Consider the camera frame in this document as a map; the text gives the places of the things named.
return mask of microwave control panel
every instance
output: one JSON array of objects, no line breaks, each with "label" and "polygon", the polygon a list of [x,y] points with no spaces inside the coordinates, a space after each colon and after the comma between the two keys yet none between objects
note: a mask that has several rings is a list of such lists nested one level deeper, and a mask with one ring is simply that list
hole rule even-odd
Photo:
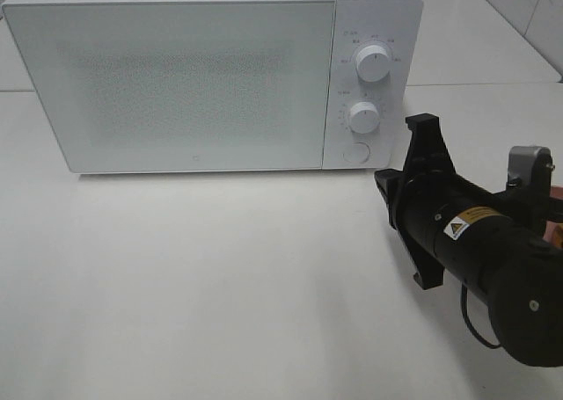
[{"label": "microwave control panel", "polygon": [[421,0],[337,1],[323,169],[389,163],[421,9]]}]

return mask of black cable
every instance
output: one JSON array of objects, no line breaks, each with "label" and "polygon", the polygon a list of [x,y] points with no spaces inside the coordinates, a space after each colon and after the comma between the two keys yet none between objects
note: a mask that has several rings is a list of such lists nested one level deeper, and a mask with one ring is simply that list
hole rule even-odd
[{"label": "black cable", "polygon": [[464,318],[465,325],[467,325],[467,330],[475,337],[482,345],[487,346],[489,349],[498,349],[501,347],[500,344],[494,345],[493,343],[485,340],[483,336],[473,326],[469,316],[467,315],[467,286],[465,284],[461,285],[461,315]]}]

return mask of screw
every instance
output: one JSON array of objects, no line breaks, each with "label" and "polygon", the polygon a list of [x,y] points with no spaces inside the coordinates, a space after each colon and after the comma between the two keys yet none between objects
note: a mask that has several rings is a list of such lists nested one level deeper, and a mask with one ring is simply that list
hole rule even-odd
[{"label": "screw", "polygon": [[520,187],[522,185],[522,180],[520,178],[513,178],[508,181],[508,187]]},{"label": "screw", "polygon": [[539,309],[539,302],[532,299],[530,301],[530,309],[532,310],[532,312],[537,312],[537,310]]}]

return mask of microwave door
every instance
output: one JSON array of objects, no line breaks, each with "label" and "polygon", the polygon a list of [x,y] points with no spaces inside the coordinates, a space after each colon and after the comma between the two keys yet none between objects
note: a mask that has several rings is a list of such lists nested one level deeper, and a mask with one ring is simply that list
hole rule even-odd
[{"label": "microwave door", "polygon": [[334,1],[6,12],[74,172],[322,166]]}]

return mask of timer knob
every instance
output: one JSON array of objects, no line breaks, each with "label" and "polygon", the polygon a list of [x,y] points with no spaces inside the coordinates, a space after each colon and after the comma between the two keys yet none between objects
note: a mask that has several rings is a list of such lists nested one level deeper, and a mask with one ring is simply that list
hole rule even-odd
[{"label": "timer knob", "polygon": [[389,50],[379,44],[362,48],[355,55],[355,68],[358,76],[365,82],[377,82],[383,79],[391,67]]},{"label": "timer knob", "polygon": [[368,134],[379,126],[379,112],[372,103],[363,101],[350,108],[348,124],[357,134]]}]

